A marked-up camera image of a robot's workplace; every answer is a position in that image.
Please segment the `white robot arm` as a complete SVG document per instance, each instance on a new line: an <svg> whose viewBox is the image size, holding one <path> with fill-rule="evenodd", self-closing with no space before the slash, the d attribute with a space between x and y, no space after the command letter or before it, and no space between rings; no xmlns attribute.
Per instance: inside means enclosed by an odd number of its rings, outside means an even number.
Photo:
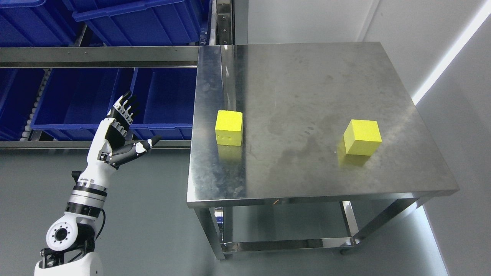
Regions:
<svg viewBox="0 0 491 276"><path fill-rule="evenodd" d="M40 251L41 261L35 276L102 276L103 264L95 251L95 222L107 197L106 187L79 181L72 188L64 215L46 234L47 248Z"/></svg>

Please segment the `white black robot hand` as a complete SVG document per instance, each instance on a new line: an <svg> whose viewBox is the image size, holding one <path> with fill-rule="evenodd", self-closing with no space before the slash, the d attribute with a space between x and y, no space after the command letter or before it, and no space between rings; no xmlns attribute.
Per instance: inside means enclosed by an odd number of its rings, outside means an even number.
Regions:
<svg viewBox="0 0 491 276"><path fill-rule="evenodd" d="M87 155L87 167L77 178L77 185L107 188L109 177L121 165L142 157L161 140L161 136L153 136L126 143L125 138L137 115L136 108L136 96L130 90L110 107L97 128Z"/></svg>

